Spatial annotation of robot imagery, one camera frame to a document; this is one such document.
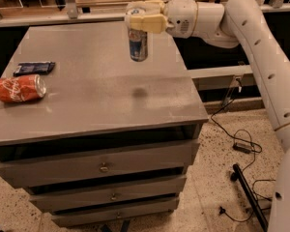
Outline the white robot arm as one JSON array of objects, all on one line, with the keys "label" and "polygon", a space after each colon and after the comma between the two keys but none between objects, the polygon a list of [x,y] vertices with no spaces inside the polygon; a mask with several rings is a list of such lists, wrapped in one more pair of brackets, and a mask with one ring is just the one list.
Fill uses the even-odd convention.
[{"label": "white robot arm", "polygon": [[205,43],[240,45],[285,154],[278,169],[267,232],[290,232],[290,61],[277,43],[255,0],[226,4],[194,0],[130,2],[125,22],[134,31],[176,38],[197,37]]}]

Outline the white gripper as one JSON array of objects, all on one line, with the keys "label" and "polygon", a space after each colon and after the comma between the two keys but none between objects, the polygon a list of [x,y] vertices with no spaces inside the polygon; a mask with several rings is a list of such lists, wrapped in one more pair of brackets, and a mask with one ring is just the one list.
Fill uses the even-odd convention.
[{"label": "white gripper", "polygon": [[128,3],[126,13],[125,22],[130,29],[155,34],[166,31],[175,38],[186,39],[194,30],[197,4],[193,0],[171,0],[166,6],[162,0],[135,1]]}]

